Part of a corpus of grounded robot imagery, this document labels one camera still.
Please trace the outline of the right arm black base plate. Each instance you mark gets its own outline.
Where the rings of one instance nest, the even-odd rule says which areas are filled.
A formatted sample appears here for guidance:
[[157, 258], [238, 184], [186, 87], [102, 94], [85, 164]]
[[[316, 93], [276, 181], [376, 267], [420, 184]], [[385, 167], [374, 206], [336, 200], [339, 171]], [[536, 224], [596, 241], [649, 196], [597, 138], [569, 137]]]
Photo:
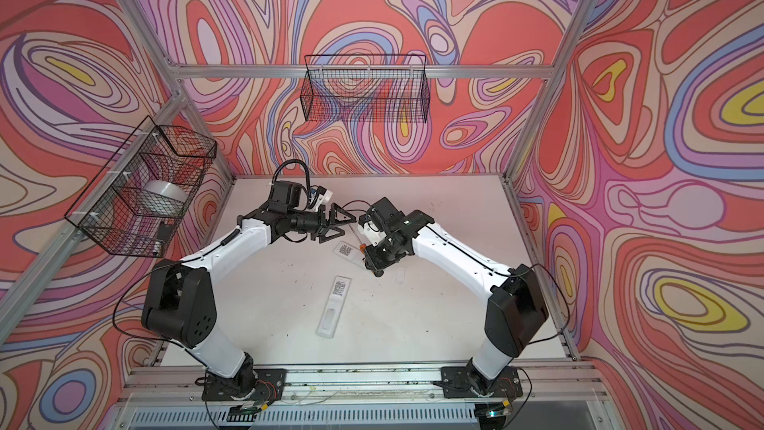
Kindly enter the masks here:
[[513, 401], [524, 391], [517, 368], [506, 366], [495, 378], [487, 378], [472, 366], [443, 366], [433, 382], [447, 399], [502, 398]]

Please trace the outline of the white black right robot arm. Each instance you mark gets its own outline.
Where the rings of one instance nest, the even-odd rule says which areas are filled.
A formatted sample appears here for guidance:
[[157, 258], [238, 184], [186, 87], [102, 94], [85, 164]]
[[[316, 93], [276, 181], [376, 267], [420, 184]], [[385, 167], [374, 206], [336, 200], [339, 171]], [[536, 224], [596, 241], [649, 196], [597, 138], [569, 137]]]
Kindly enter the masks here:
[[421, 210], [405, 214], [382, 198], [361, 215], [359, 228], [370, 241], [363, 248], [364, 264], [375, 276], [406, 257], [418, 257], [485, 302], [485, 340], [467, 364], [479, 382], [498, 379], [549, 319], [531, 267], [507, 266], [475, 251]]

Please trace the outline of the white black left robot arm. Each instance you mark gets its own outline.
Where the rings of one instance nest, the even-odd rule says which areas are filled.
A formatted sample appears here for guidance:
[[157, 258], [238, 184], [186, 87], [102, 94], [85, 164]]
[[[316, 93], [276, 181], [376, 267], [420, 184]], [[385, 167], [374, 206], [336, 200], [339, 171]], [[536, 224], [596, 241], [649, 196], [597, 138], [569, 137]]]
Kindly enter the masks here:
[[210, 374], [255, 380], [252, 358], [235, 346], [217, 324], [214, 286], [256, 253], [291, 233], [324, 243], [344, 235], [352, 213], [315, 195], [299, 183], [277, 181], [268, 199], [237, 218], [219, 241], [180, 260], [154, 266], [141, 315], [145, 330], [178, 344]]

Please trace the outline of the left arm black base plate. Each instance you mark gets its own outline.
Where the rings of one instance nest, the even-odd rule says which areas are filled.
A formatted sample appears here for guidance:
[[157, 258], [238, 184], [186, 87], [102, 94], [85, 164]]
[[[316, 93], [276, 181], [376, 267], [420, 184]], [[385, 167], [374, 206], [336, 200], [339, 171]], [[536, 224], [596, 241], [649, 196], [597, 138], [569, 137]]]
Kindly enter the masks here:
[[260, 368], [241, 370], [234, 377], [224, 378], [206, 372], [202, 399], [206, 402], [273, 403], [283, 398], [286, 373], [284, 368]]

